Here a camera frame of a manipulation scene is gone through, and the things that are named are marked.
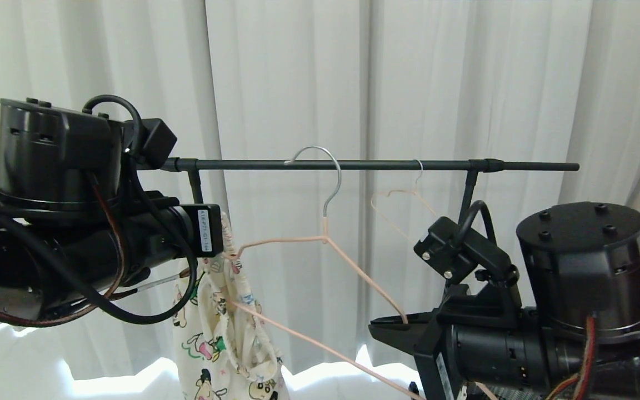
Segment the pink clothes hanger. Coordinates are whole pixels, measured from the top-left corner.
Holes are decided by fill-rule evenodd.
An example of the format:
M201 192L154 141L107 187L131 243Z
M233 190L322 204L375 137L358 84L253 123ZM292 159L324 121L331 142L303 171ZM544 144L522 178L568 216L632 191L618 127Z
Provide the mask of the pink clothes hanger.
M374 195L372 195L372 198L370 198L370 201L369 201L370 206L374 209L374 211L377 213L377 215L379 215L386 223L389 224L389 226L391 226L395 231L397 231L399 233L399 235L404 236L404 238L406 238L407 241L409 241L409 243L412 243L412 239L409 238L409 235L407 235L406 232L404 232L401 229L399 229L399 227L395 223L393 223L391 220L389 220L389 218L386 215L384 215L384 213L379 211L379 208L377 208L377 205L374 203L374 199L376 197L378 197L378 195L384 195L385 197L389 197L389 196L392 195L392 193L410 194L410 195L418 198L419 201L421 202L421 204L424 205L424 208L429 210L429 212L431 212L431 214L434 215L434 218L436 218L436 212L434 211L434 209L431 208L429 203L426 200L424 200L424 198L421 197L421 195L419 194L419 191L418 191L419 179L421 179L421 176L424 175L424 164L422 164L422 162L420 160L418 160L418 159L416 160L416 162L419 163L419 166L421 167L421 172L419 172L419 176L417 177L416 181L414 181L414 187L411 190L394 189L394 190L390 190L389 192L374 193Z
M221 253L221 256L223 256L224 258L226 258L228 260L235 261L235 260L238 260L238 258L241 256L241 253L243 253L243 251L246 250L247 248L261 246L261 245L269 244L269 243L297 243L297 242L315 242L315 241L320 241L323 244L329 244L330 247L333 248L333 250L335 250L335 252L338 253L341 256L341 258L343 258L343 260L345 260L346 263L348 263L348 265L351 266L351 268L362 279L364 279L364 281L366 283L370 284L370 286L373 289L375 289L375 291L377 291L379 294L381 294L381 296L384 299L386 299L386 301L388 301L389 304L391 304L392 307L394 307L394 309L396 309L396 311L402 317L402 321L404 322L404 324L408 323L408 319L407 319L406 313L404 313L404 310L401 309L399 304L397 304L397 302L394 301L394 299L391 298L391 296L389 296L389 294L386 293L386 291L384 291L384 289L382 289L375 281L373 281L362 270L362 268L360 268L357 265L357 263L352 261L352 259L344 251L342 251L340 246L338 246L337 243L335 243L332 240L332 238L330 238L330 236L328 235L327 207L330 204L330 201L333 199L333 197L335 197L335 195L337 195L337 193L340 192L340 186L342 185L342 170L340 169L340 163L337 162L337 159L335 158L335 156L333 156L332 153L328 149L326 149L324 147L306 146L306 147L303 147L302 149L300 149L297 153L295 153L293 158L290 159L290 160L287 160L285 162L285 164L292 164L293 162L295 162L295 160L298 158L300 153L304 152L307 149L322 150L322 152L325 152L328 156L330 156L332 161L335 163L335 167L337 169L337 185L335 186L334 192L332 192L330 194L330 197L328 197L327 200L325 200L325 204L323 205L323 209L322 209L322 229L323 229L322 235L296 237L296 238L272 238L272 239L266 239L266 240L263 240L263 241L255 241L255 242L251 242L251 243L246 243L246 244L242 245L241 247L239 247L238 248L238 252L236 254Z

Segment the clothing rack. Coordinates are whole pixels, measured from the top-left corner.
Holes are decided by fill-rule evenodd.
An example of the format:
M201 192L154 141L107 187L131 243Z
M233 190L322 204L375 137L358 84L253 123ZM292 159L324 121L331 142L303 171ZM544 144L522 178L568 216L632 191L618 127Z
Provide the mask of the clothing rack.
M579 164L574 162L506 162L500 159L467 159L467 160L338 160L340 168L345 171L466 171L466 186L461 202L459 222L471 205L473 190L480 172L500 171L578 171ZM169 158L162 170L169 172L186 172L189 177L195 203L203 203L201 192L201 170L331 170L335 163L325 160L298 160L285 164L282 159L193 159Z

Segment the garment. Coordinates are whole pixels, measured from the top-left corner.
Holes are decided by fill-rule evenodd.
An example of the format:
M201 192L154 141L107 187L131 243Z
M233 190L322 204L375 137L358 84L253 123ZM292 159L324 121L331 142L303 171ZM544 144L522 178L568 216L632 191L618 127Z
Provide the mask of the garment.
M224 252L235 254L228 217L222 215ZM287 400L280 373L281 354L264 322L236 311L226 299L255 307L241 261L222 256L203 258L195 294L173 317L173 339L179 382L185 400ZM176 282L176 299L188 278Z

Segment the hanger hook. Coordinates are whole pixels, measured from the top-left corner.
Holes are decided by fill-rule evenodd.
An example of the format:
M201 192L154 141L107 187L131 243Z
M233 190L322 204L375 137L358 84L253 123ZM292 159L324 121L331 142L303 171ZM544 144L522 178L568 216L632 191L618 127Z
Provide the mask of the hanger hook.
M419 172L419 176L416 177L416 180L414 181L414 190L416 191L416 189L419 187L419 179L421 179L421 176L424 175L424 163L422 163L420 159L414 159L414 161L418 162L419 167L421 167L421 172Z
M342 186L342 169L340 169L340 163L337 162L337 159L335 158L335 156L332 155L330 150L326 149L325 147L320 147L320 146L305 146L302 149L298 150L298 152L295 153L295 155L293 156L292 159L284 161L283 164L285 164L285 165L292 164L298 158L300 153L304 152L307 149L322 150L328 156L330 156L330 158L332 159L332 162L335 163L335 168L337 169L337 186L335 187L334 192L332 192L330 194L330 197L328 197L327 200L325 200L325 205L323 205L323 208L322 208L322 216L327 216L327 206L328 206L328 204L330 204L330 200L332 200L332 198L335 197L335 195L338 192L340 192L340 186Z

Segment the white curtain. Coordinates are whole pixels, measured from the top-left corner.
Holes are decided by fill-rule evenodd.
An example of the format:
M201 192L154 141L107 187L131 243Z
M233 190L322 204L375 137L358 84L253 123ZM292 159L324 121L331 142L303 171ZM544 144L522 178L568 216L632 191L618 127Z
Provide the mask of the white curtain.
M640 177L640 2L0 1L0 98L80 108L101 93L162 117L179 138L176 157L286 159L319 144L338 159L579 162L579 172L478 178L475 198L490 206L530 303L516 223L558 202L623 203ZM345 172L329 207L332 237L407 312L437 306L443 279L368 202L411 188L416 176ZM142 178L191 201L184 174ZM202 178L205 200L229 211L238 243L316 234L335 185L332 172ZM456 218L464 179L426 172L419 190ZM433 222L409 197L379 205L412 238ZM366 332L394 310L328 246L262 246L244 265L270 317L350 357L368 343L373 364L397 359ZM153 278L179 268L159 267ZM159 312L171 298L163 287L122 306ZM171 356L170 324L132 326L95 312L53 329L76 379L134 374ZM332 360L272 333L292 372Z

